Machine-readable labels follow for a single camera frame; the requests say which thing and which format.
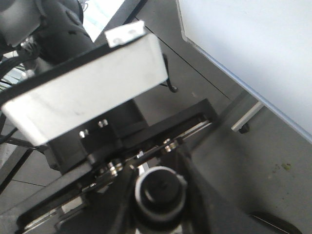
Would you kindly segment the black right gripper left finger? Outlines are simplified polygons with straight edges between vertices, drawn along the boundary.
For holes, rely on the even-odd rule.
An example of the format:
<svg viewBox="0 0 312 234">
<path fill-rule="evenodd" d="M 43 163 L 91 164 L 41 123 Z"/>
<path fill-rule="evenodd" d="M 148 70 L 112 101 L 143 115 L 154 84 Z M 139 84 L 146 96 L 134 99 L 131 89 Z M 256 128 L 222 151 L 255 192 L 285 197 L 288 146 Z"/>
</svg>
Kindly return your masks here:
<svg viewBox="0 0 312 234">
<path fill-rule="evenodd" d="M 137 171 L 125 164 L 103 193 L 89 193 L 89 205 L 78 215 L 60 224 L 58 234 L 134 234 L 131 215 L 132 193 Z"/>
</svg>

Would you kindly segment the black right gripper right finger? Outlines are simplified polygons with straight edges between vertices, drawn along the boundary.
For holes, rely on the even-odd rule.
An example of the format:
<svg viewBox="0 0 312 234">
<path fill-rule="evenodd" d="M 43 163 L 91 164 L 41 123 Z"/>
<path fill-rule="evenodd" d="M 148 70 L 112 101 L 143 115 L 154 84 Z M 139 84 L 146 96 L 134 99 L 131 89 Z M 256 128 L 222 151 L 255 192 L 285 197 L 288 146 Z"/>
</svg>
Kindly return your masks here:
<svg viewBox="0 0 312 234">
<path fill-rule="evenodd" d="M 249 218 L 229 204 L 199 173 L 183 140 L 177 140 L 178 172 L 188 182 L 187 216 L 194 234 L 250 234 Z"/>
</svg>

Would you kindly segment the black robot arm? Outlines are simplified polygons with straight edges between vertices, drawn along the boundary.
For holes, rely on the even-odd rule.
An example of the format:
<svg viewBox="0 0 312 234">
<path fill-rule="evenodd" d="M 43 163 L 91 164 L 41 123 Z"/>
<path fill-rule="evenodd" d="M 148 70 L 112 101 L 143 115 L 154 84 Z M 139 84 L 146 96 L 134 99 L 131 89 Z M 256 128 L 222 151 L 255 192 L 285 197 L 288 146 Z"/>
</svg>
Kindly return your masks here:
<svg viewBox="0 0 312 234">
<path fill-rule="evenodd" d="M 139 24 L 96 46 L 77 0 L 3 0 L 0 108 L 61 177 L 0 216 L 3 234 L 250 234 L 257 224 L 195 168 L 185 139 L 209 126 L 207 100 L 152 126 L 134 97 L 171 86 L 158 39 Z"/>
</svg>

